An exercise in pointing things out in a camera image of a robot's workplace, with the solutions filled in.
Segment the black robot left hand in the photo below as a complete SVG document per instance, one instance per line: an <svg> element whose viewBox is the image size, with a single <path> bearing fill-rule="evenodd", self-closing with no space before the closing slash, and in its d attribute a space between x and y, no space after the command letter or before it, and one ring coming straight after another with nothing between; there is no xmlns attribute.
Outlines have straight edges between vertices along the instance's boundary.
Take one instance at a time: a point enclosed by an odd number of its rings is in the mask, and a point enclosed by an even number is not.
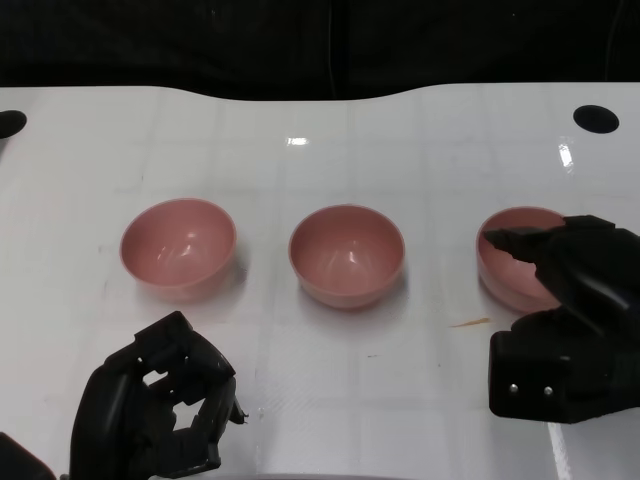
<svg viewBox="0 0 640 480"><path fill-rule="evenodd" d="M72 479L178 479L220 467L227 424L246 414L235 371L174 311L90 376L75 417Z"/></svg>

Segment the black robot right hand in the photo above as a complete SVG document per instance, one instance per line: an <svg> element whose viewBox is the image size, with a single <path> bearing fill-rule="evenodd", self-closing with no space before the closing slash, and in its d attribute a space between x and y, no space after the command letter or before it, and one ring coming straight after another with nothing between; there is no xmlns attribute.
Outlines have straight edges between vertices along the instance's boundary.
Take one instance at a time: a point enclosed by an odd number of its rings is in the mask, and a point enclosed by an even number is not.
<svg viewBox="0 0 640 480"><path fill-rule="evenodd" d="M601 337L639 342L639 236L593 215L549 229L488 230L496 249L536 267L561 307Z"/></svg>

